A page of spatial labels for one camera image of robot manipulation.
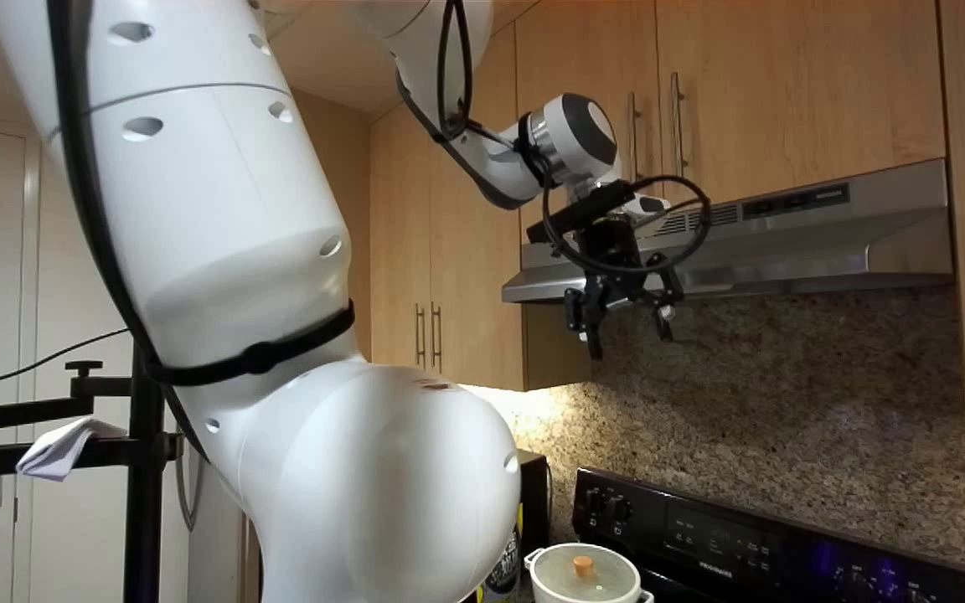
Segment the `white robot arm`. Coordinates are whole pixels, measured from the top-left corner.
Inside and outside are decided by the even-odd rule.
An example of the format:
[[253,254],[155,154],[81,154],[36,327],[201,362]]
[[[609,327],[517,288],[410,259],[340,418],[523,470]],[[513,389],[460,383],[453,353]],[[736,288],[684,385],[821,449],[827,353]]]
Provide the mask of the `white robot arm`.
[[249,514],[260,603],[467,603],[505,418],[356,344],[352,238],[249,0],[0,0],[0,45],[146,372]]

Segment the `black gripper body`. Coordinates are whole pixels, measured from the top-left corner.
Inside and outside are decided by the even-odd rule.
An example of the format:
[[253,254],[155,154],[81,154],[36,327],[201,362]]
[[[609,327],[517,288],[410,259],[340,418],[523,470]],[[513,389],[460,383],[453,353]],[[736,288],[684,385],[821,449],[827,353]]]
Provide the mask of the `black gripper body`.
[[640,302],[640,247],[627,221],[598,221],[579,234],[579,252],[593,263],[588,293],[599,306]]

